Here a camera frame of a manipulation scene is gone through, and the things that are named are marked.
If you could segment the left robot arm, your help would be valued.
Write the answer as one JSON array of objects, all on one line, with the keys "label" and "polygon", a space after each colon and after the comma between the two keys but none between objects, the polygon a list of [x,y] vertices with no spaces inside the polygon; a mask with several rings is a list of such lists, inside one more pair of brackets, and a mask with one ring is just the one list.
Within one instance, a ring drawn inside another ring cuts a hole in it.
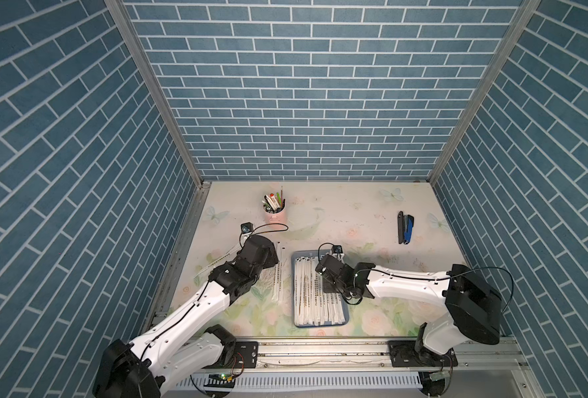
[{"label": "left robot arm", "polygon": [[227,365],[236,338],[224,327],[207,328],[259,281],[263,270],[277,265],[274,243],[251,235],[236,257],[214,268],[206,283],[180,308],[128,343],[120,339],[103,352],[92,394],[95,397],[162,397],[188,376],[206,366]]}]

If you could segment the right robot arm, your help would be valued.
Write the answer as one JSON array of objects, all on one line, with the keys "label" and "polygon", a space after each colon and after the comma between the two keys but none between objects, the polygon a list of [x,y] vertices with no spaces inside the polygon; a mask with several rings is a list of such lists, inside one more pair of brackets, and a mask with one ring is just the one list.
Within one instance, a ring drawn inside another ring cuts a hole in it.
[{"label": "right robot arm", "polygon": [[352,267],[333,255],[324,255],[316,272],[333,292],[356,303],[364,298],[396,298],[440,308],[443,314],[437,320],[421,325],[416,353],[443,356],[467,341],[484,345],[500,342],[502,296],[478,270],[465,265],[420,273],[363,262]]}]

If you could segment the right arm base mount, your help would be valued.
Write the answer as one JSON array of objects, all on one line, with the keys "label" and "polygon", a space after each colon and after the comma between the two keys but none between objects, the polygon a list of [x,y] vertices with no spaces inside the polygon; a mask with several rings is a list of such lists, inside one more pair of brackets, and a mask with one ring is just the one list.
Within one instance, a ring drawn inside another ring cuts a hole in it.
[{"label": "right arm base mount", "polygon": [[458,366],[456,354],[450,349],[446,354],[432,353],[426,348],[416,349],[414,340],[391,340],[388,352],[393,367],[437,367],[453,368]]}]

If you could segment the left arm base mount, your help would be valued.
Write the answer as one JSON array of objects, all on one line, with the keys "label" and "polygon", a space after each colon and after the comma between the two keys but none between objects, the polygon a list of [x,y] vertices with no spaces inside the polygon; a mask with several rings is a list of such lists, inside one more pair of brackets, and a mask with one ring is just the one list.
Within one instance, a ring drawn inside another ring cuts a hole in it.
[{"label": "left arm base mount", "polygon": [[222,358],[214,365],[207,366],[206,369],[236,369],[250,368],[257,366],[259,355],[259,343],[257,341],[237,341],[234,348],[224,347]]}]

